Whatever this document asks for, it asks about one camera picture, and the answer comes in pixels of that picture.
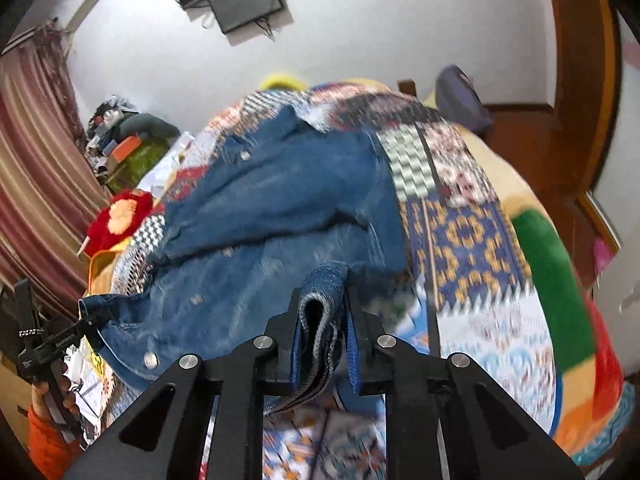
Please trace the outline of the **orange sleeve forearm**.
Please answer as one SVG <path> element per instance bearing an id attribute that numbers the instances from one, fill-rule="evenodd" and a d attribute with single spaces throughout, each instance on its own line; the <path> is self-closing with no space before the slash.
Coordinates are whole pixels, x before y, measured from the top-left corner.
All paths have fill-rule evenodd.
<path id="1" fill-rule="evenodd" d="M 60 480 L 81 454 L 77 441 L 66 442 L 52 422 L 28 411 L 28 454 L 48 480 Z"/>

